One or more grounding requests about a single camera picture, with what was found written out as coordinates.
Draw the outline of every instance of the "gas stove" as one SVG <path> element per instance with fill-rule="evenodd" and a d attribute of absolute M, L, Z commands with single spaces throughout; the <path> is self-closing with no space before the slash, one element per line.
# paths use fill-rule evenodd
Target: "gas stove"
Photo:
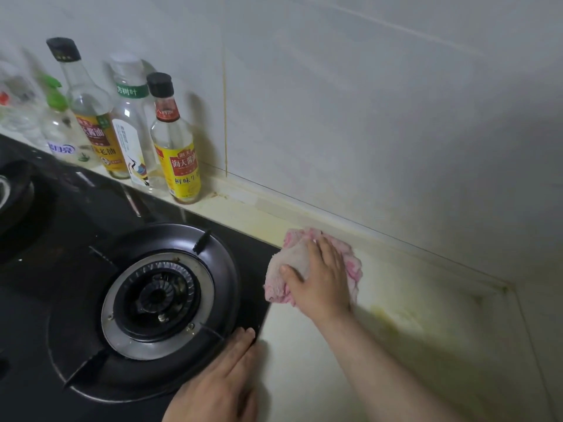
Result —
<path fill-rule="evenodd" d="M 237 326 L 260 331 L 278 248 L 0 137 L 0 170 L 22 160 L 33 202 L 0 234 L 3 415 L 160 421 Z"/>

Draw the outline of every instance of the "white countertop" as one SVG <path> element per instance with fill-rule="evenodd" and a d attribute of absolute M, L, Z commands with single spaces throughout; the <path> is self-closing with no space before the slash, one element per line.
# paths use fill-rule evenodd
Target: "white countertop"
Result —
<path fill-rule="evenodd" d="M 2 129 L 0 133 L 30 144 L 19 134 Z M 109 177 L 102 166 L 94 171 Z M 288 228 L 319 227 L 315 214 L 296 211 L 284 202 L 278 204 L 277 198 L 270 200 L 258 188 L 226 178 L 224 171 L 210 166 L 202 171 L 203 197 L 193 205 L 181 206 L 190 212 L 277 246 L 282 245 Z M 130 185 L 129 180 L 120 182 Z M 163 199 L 176 204 L 169 195 Z M 303 221 L 290 222 L 288 218 Z M 340 230 L 331 222 L 323 225 L 323 230 L 351 242 L 363 263 L 357 309 L 362 322 L 426 382 L 470 413 L 482 414 L 485 410 L 475 397 L 477 390 L 488 387 L 481 378 L 475 380 L 474 373 L 477 365 L 487 359 L 489 348 L 481 301 L 470 294 L 493 292 L 494 287 L 474 287 L 459 272 L 434 266 L 380 242 L 356 239 L 350 231 Z M 288 304 L 271 305 L 260 339 L 267 348 L 257 376 L 260 420 L 364 419 L 362 407 L 334 356 L 298 309 Z M 436 375 L 436 367 L 444 365 L 451 376 Z M 475 394 L 452 393 L 467 388 L 474 388 Z"/>

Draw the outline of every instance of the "burner cap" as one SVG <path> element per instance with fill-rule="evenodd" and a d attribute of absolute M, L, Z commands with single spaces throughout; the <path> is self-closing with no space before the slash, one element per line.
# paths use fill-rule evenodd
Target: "burner cap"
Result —
<path fill-rule="evenodd" d="M 114 319 L 131 339 L 165 340 L 191 321 L 200 296 L 199 282 L 187 267 L 170 261 L 147 263 L 121 284 Z"/>

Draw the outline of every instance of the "cleaning rag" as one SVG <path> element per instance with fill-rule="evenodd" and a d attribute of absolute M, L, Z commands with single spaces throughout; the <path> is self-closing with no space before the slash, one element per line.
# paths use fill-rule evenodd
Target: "cleaning rag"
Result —
<path fill-rule="evenodd" d="M 321 236 L 327 238 L 342 255 L 344 265 L 346 266 L 350 301 L 352 301 L 352 303 L 356 302 L 357 283 L 362 277 L 362 262 L 354 256 L 354 252 L 349 244 L 335 239 L 333 236 L 324 234 L 322 231 L 315 228 L 290 229 L 285 234 L 283 248 L 272 256 L 266 272 L 264 294 L 267 301 L 277 303 L 289 302 L 295 306 L 295 301 L 289 291 L 289 287 L 285 284 L 285 281 L 279 273 L 279 269 L 282 265 L 289 265 L 296 269 L 304 280 L 307 280 L 309 277 L 309 256 L 306 239 L 316 241 Z"/>

